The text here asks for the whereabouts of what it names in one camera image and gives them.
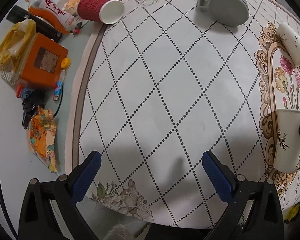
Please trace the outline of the white bamboo-print paper cup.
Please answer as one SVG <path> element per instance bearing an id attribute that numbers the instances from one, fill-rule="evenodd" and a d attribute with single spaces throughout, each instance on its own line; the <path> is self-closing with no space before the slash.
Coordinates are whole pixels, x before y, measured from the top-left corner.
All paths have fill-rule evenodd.
<path id="1" fill-rule="evenodd" d="M 273 166 L 282 173 L 294 173 L 300 165 L 300 110 L 278 109 L 277 139 Z"/>

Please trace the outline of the white floral paper cup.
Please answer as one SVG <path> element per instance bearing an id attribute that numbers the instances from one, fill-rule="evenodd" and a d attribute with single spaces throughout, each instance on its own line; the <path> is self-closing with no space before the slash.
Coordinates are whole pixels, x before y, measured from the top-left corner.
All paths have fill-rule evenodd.
<path id="1" fill-rule="evenodd" d="M 286 22 L 279 25 L 276 34 L 281 38 L 283 45 L 294 62 L 294 66 L 300 67 L 300 35 Z"/>

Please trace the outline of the red ribbed paper cup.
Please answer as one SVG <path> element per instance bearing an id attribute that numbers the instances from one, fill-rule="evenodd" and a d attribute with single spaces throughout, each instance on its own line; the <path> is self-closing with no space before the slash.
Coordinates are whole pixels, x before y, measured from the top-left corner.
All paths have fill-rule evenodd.
<path id="1" fill-rule="evenodd" d="M 119 0 L 80 0 L 77 14 L 84 20 L 112 25 L 118 22 L 125 12 L 125 6 Z"/>

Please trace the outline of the colourful orange paper packet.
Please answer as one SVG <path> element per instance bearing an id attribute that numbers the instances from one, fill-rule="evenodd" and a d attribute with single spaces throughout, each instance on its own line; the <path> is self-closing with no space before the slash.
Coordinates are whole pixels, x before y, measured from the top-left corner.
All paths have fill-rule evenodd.
<path id="1" fill-rule="evenodd" d="M 53 112 L 38 106 L 27 128 L 29 149 L 53 172 L 57 172 L 55 138 L 57 124 Z"/>

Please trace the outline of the small blue-label vial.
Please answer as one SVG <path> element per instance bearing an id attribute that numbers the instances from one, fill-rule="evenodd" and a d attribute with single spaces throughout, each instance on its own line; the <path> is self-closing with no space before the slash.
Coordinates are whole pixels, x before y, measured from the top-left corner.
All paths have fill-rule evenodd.
<path id="1" fill-rule="evenodd" d="M 66 77 L 66 70 L 63 69 L 60 73 L 59 80 L 56 83 L 56 88 L 55 88 L 55 91 L 53 94 L 53 101 L 59 100 L 59 97 L 61 96 L 61 91 L 62 91 L 62 88 L 64 85 L 65 77 Z"/>

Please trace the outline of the small red-blue box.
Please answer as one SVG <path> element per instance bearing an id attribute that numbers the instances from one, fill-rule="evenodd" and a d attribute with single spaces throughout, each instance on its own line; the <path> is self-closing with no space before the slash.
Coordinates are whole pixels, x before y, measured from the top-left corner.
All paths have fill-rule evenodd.
<path id="1" fill-rule="evenodd" d="M 32 88 L 27 88 L 22 85 L 17 85 L 16 97 L 24 100 L 33 92 L 34 92 L 34 89 L 32 89 Z"/>

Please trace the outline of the orange gift box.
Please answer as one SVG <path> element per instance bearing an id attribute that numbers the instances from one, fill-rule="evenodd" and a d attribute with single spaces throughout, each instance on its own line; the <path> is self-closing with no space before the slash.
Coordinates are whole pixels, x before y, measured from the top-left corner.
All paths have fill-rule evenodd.
<path id="1" fill-rule="evenodd" d="M 61 74 L 61 62 L 67 55 L 66 48 L 36 33 L 20 60 L 15 84 L 27 88 L 54 89 Z"/>

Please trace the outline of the yellow bottle cap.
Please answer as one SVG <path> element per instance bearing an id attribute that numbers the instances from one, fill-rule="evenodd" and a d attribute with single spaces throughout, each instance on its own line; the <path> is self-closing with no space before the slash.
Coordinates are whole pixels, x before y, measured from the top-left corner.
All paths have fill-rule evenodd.
<path id="1" fill-rule="evenodd" d="M 62 69 L 68 69 L 70 65 L 71 65 L 71 60 L 68 57 L 64 58 L 61 62 Z"/>

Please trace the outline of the grey plastic mug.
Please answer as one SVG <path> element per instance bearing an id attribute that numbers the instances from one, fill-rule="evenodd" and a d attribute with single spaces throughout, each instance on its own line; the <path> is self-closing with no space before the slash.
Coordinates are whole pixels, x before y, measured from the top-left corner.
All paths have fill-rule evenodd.
<path id="1" fill-rule="evenodd" d="M 198 0 L 198 8 L 208 11 L 219 23 L 231 27 L 243 25 L 249 18 L 246 0 Z"/>

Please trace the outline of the patterned white tablecloth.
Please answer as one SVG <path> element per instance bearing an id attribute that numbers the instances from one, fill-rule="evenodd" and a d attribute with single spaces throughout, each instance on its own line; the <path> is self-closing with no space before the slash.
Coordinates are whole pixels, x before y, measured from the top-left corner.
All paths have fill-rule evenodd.
<path id="1" fill-rule="evenodd" d="M 282 209 L 300 201 L 297 171 L 273 167 L 277 109 L 300 109 L 300 67 L 275 31 L 300 21 L 274 0 L 247 0 L 227 27 L 198 0 L 121 0 L 125 14 L 97 23 L 71 95 L 69 173 L 93 150 L 102 166 L 87 196 L 130 217 L 210 228 L 226 208 L 202 168 L 211 150 L 235 174 L 272 179 Z"/>

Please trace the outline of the yellow plastic bag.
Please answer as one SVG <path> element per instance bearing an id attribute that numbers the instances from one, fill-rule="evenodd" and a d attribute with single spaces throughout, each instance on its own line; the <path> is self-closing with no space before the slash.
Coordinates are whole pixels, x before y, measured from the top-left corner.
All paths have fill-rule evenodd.
<path id="1" fill-rule="evenodd" d="M 1 42 L 0 76 L 8 84 L 15 84 L 21 58 L 35 34 L 36 23 L 28 18 L 16 23 Z"/>

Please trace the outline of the orange-white drink bottle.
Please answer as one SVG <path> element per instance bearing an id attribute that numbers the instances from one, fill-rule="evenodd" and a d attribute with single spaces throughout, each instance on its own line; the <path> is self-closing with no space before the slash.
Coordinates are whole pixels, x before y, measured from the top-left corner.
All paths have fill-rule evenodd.
<path id="1" fill-rule="evenodd" d="M 25 0 L 28 3 L 28 11 L 46 20 L 62 34 L 72 33 L 78 24 L 77 18 L 61 9 L 53 0 Z"/>

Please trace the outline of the orange snack wrapper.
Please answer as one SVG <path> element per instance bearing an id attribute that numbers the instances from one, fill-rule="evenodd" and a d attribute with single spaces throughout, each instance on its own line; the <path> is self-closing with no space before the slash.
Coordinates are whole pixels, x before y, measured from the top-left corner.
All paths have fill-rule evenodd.
<path id="1" fill-rule="evenodd" d="M 65 11 L 69 10 L 69 9 L 75 9 L 75 7 L 77 6 L 77 4 L 79 3 L 80 0 L 67 0 L 67 2 L 64 4 L 63 9 Z"/>

